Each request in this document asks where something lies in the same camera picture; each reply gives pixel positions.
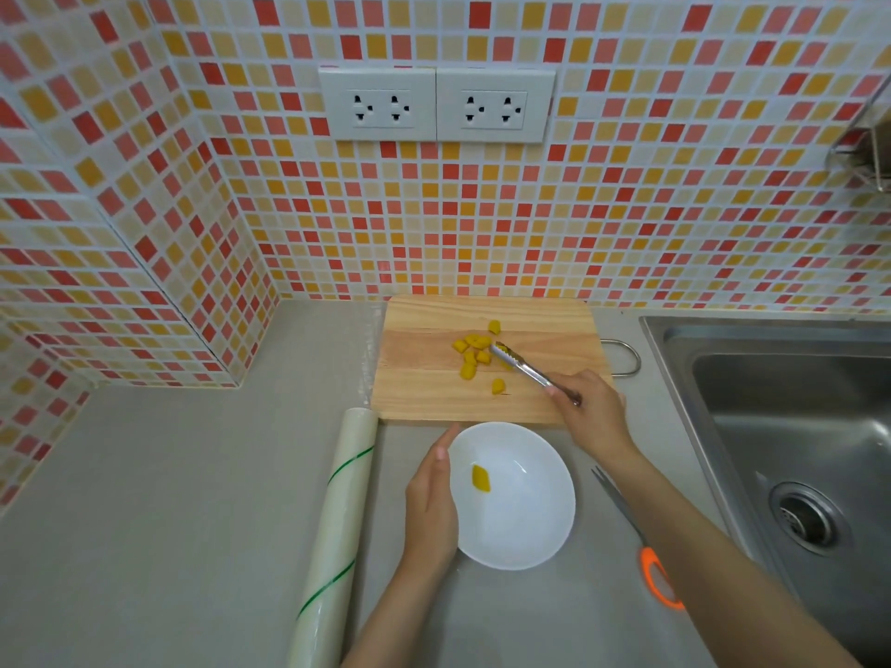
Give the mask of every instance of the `metal tongs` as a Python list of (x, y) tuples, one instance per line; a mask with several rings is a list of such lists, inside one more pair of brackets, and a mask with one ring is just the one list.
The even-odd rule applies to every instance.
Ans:
[(545, 377), (542, 372), (536, 370), (531, 365), (526, 363), (526, 359), (524, 359), (518, 353), (514, 352), (505, 343), (494, 343), (490, 347), (490, 351), (496, 357), (507, 363), (509, 366), (516, 368), (520, 372), (525, 372), (527, 375), (529, 375), (530, 378), (537, 381), (541, 386), (556, 386), (558, 389), (561, 390), (561, 392), (565, 393), (569, 397), (569, 400), (572, 401), (576, 406), (581, 406), (582, 395), (579, 392), (574, 392), (572, 389), (567, 389), (564, 386), (556, 384), (555, 382), (551, 382), (551, 380)]

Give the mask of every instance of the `cutting board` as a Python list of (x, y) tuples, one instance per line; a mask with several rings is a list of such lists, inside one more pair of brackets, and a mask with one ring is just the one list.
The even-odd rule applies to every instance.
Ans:
[[(542, 388), (495, 357), (473, 380), (461, 379), (462, 356), (451, 344), (501, 322), (497, 338), (541, 372), (595, 370), (610, 384), (609, 364), (588, 306), (579, 300), (530, 297), (396, 295), (387, 304), (374, 375), (372, 408), (384, 420), (506, 421), (559, 425)], [(507, 389), (493, 395), (492, 381)]]

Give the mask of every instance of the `bowl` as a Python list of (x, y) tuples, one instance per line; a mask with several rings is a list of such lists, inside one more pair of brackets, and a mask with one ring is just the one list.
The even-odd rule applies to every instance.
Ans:
[[(458, 548), (503, 570), (529, 569), (557, 553), (575, 520), (575, 488), (563, 459), (525, 426), (485, 422), (464, 429), (449, 449), (458, 509)], [(477, 489), (473, 466), (490, 492)]]

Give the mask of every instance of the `white outlet plate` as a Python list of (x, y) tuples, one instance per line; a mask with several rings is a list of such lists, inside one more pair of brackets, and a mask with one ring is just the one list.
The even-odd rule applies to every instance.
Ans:
[(541, 142), (551, 108), (553, 70), (437, 70), (440, 141)]
[(429, 67), (320, 67), (331, 137), (338, 141), (434, 141), (436, 72)]

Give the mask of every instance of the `person's left arm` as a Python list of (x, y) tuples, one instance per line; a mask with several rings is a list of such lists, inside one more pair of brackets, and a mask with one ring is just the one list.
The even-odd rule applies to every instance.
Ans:
[(449, 487), (452, 424), (433, 443), (406, 488), (406, 547), (341, 668), (403, 668), (458, 549), (458, 513)]

